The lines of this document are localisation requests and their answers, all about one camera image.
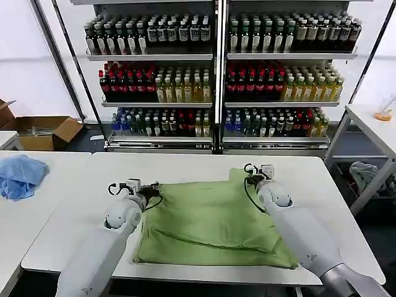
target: floor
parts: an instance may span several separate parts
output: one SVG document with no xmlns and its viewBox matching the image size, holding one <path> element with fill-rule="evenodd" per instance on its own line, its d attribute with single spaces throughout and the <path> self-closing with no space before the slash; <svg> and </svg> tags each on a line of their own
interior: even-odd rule
<svg viewBox="0 0 396 297">
<path fill-rule="evenodd" d="M 84 129 L 67 147 L 66 151 L 102 152 L 104 140 L 90 141 L 91 136 L 100 135 L 98 129 Z M 381 155 L 380 151 L 361 132 L 347 132 L 339 141 L 336 155 Z M 333 173 L 336 185 L 348 201 L 348 189 L 340 177 Z M 366 237 L 387 282 L 384 285 L 391 296 L 396 296 L 396 205 L 393 201 L 376 200 L 365 207 L 356 221 Z M 24 272 L 11 297 L 54 296 L 56 275 L 46 273 Z M 261 296 L 284 297 L 295 296 L 291 288 L 247 285 L 208 285 L 196 283 L 171 283 L 151 281 L 114 282 L 112 294 L 117 296 L 153 296 L 158 292 L 168 292 L 173 296 Z M 304 290 L 304 296 L 313 296 Z"/>
</svg>

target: metal shelf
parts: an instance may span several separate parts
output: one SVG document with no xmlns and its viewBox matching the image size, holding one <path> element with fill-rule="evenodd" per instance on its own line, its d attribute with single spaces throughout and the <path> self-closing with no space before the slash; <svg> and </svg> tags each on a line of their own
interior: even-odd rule
<svg viewBox="0 0 396 297">
<path fill-rule="evenodd" d="M 87 58 L 89 61 L 211 61 L 213 54 L 88 54 Z"/>
<path fill-rule="evenodd" d="M 168 102 L 127 102 L 127 103 L 112 103 L 103 102 L 101 104 L 103 107 L 139 107 L 139 108 L 211 108 L 212 103 L 201 103 L 201 102 L 191 102 L 191 103 L 168 103 Z"/>
<path fill-rule="evenodd" d="M 336 107 L 340 102 L 226 102 L 225 107 L 255 107 L 255 108 L 270 108 L 270 107 Z"/>
<path fill-rule="evenodd" d="M 352 60 L 358 55 L 343 53 L 229 53 L 229 60 Z"/>
<path fill-rule="evenodd" d="M 92 4 L 133 4 L 133 3 L 166 3 L 166 2 L 212 2 L 211 0 L 70 0 L 74 5 Z"/>
</svg>

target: cardboard box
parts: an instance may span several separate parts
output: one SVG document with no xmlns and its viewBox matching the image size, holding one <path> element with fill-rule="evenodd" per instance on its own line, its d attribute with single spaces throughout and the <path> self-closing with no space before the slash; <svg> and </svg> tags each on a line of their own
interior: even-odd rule
<svg viewBox="0 0 396 297">
<path fill-rule="evenodd" d="M 15 118 L 8 106 L 13 103 L 0 100 L 0 130 L 18 131 L 19 142 L 25 150 L 60 151 L 80 132 L 83 125 L 68 116 L 23 116 Z M 48 135 L 31 134 L 32 127 L 52 129 Z"/>
</svg>

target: bottle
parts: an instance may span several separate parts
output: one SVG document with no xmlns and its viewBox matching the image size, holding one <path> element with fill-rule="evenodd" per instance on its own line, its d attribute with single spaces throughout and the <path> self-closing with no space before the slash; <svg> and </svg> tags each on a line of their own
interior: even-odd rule
<svg viewBox="0 0 396 297">
<path fill-rule="evenodd" d="M 329 36 L 327 37 L 326 51 L 335 51 L 337 49 L 338 37 L 340 36 L 341 21 L 336 20 L 333 27 L 330 28 Z"/>
<path fill-rule="evenodd" d="M 271 123 L 268 130 L 268 137 L 273 137 L 277 128 L 277 119 L 275 116 L 271 118 Z"/>
<path fill-rule="evenodd" d="M 304 51 L 304 42 L 307 34 L 307 20 L 299 18 L 299 23 L 296 26 L 296 40 L 294 42 L 293 51 Z"/>
<path fill-rule="evenodd" d="M 261 22 L 259 20 L 254 21 L 254 33 L 252 39 L 252 53 L 258 53 L 260 44 L 260 26 Z"/>
<path fill-rule="evenodd" d="M 312 124 L 311 129 L 308 132 L 308 137 L 318 137 L 318 133 L 320 132 L 320 120 L 321 119 L 319 119 L 317 116 L 314 118 L 314 123 Z"/>
<path fill-rule="evenodd" d="M 288 30 L 286 32 L 286 38 L 285 38 L 285 46 L 284 46 L 284 53 L 290 53 L 290 49 L 293 46 L 293 40 L 295 37 L 295 25 L 296 21 L 290 20 L 288 24 Z"/>
<path fill-rule="evenodd" d="M 308 81 L 303 87 L 303 95 L 301 97 L 302 102 L 309 102 L 311 100 L 311 93 L 312 93 L 312 88 L 314 86 L 314 77 L 309 76 Z"/>
<path fill-rule="evenodd" d="M 285 85 L 285 88 L 283 89 L 283 93 L 280 97 L 281 101 L 285 101 L 285 102 L 292 101 L 291 93 L 293 91 L 294 81 L 295 81 L 295 78 L 293 76 L 288 76 L 287 84 Z"/>
<path fill-rule="evenodd" d="M 167 102 L 176 102 L 176 94 L 174 93 L 170 77 L 165 77 L 165 93 Z"/>
<path fill-rule="evenodd" d="M 241 38 L 241 53 L 247 53 L 247 47 L 249 45 L 249 21 L 243 21 L 243 28 L 242 28 L 242 38 Z"/>
<path fill-rule="evenodd" d="M 269 53 L 270 45 L 272 43 L 272 21 L 266 20 L 265 21 L 265 32 L 263 36 L 263 45 L 262 45 L 262 52 Z"/>
<path fill-rule="evenodd" d="M 342 87 L 343 83 L 344 83 L 344 79 L 339 77 L 337 79 L 337 84 L 334 87 L 333 92 L 332 92 L 332 94 L 330 96 L 330 101 L 332 101 L 332 102 L 338 102 L 339 101 L 340 95 L 341 95 L 341 92 L 342 92 L 342 89 L 343 89 L 343 87 Z"/>
<path fill-rule="evenodd" d="M 312 88 L 312 101 L 320 102 L 325 80 L 326 78 L 324 76 L 320 76 L 318 81 L 316 82 L 316 85 Z"/>
<path fill-rule="evenodd" d="M 199 76 L 194 78 L 194 94 L 192 95 L 194 102 L 202 102 L 202 85 Z"/>
<path fill-rule="evenodd" d="M 335 88 L 335 77 L 330 76 L 327 79 L 327 83 L 323 89 L 321 101 L 329 102 L 331 99 L 331 95 L 333 94 L 334 88 Z"/>
<path fill-rule="evenodd" d="M 159 77 L 155 79 L 155 88 L 157 90 L 158 102 L 166 102 L 165 90 Z"/>
<path fill-rule="evenodd" d="M 85 42 L 87 42 L 90 54 L 98 54 L 100 52 L 100 49 L 98 44 L 96 43 L 95 45 L 95 42 L 93 42 L 95 39 L 95 32 L 93 31 L 92 25 L 90 23 L 84 25 L 84 30 L 85 30 Z"/>
<path fill-rule="evenodd" d="M 277 33 L 275 34 L 275 43 L 273 44 L 273 52 L 281 53 L 281 45 L 283 42 L 283 26 L 285 21 L 279 20 L 277 26 Z"/>
<path fill-rule="evenodd" d="M 330 32 L 330 25 L 329 20 L 326 19 L 323 21 L 323 25 L 321 25 L 318 29 L 317 36 L 316 36 L 316 46 L 315 49 L 318 51 L 324 51 L 327 37 L 329 36 Z"/>
<path fill-rule="evenodd" d="M 98 54 L 107 54 L 106 50 L 106 43 L 105 43 L 105 35 L 103 34 L 103 27 L 101 23 L 96 23 L 94 26 L 95 28 L 95 38 L 93 42 L 98 44 L 99 51 Z"/>
<path fill-rule="evenodd" d="M 238 21 L 233 20 L 231 22 L 231 34 L 230 34 L 230 52 L 236 53 L 236 47 L 238 45 Z"/>
<path fill-rule="evenodd" d="M 209 76 L 204 76 L 202 88 L 204 91 L 204 102 L 212 102 L 212 90 L 210 89 Z"/>
<path fill-rule="evenodd" d="M 298 77 L 297 84 L 293 87 L 293 91 L 291 92 L 291 100 L 294 102 L 301 102 L 301 96 L 303 94 L 304 88 L 304 80 L 303 76 Z"/>
<path fill-rule="evenodd" d="M 184 77 L 184 99 L 186 102 L 192 101 L 192 86 L 189 76 Z"/>
<path fill-rule="evenodd" d="M 185 99 L 183 97 L 183 85 L 181 83 L 181 78 L 177 77 L 174 79 L 176 82 L 176 85 L 174 86 L 175 94 L 176 94 L 176 102 L 185 102 Z"/>
<path fill-rule="evenodd" d="M 193 43 L 198 42 L 200 40 L 200 28 L 197 23 L 198 21 L 196 20 L 193 20 L 191 22 L 190 37 Z"/>
</svg>

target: black cable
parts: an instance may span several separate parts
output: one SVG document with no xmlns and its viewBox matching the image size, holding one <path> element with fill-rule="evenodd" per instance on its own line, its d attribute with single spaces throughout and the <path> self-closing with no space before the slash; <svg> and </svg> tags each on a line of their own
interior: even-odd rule
<svg viewBox="0 0 396 297">
<path fill-rule="evenodd" d="M 260 212 L 261 213 L 265 213 L 265 210 L 264 209 L 262 209 L 261 207 L 259 207 L 255 202 L 254 202 L 254 200 L 252 199 L 252 197 L 249 195 L 249 192 L 248 192 L 248 190 L 247 190 L 247 187 L 246 187 L 246 184 L 247 184 L 247 181 L 248 180 L 248 178 L 245 178 L 245 180 L 244 180 L 244 182 L 243 182 L 243 186 L 244 186 L 244 188 L 245 188 L 245 193 L 246 193 L 246 195 L 247 195 L 247 197 L 250 199 L 250 201 L 254 204 L 254 206 L 256 206 L 256 208 L 258 209 L 258 210 L 260 210 Z"/>
</svg>

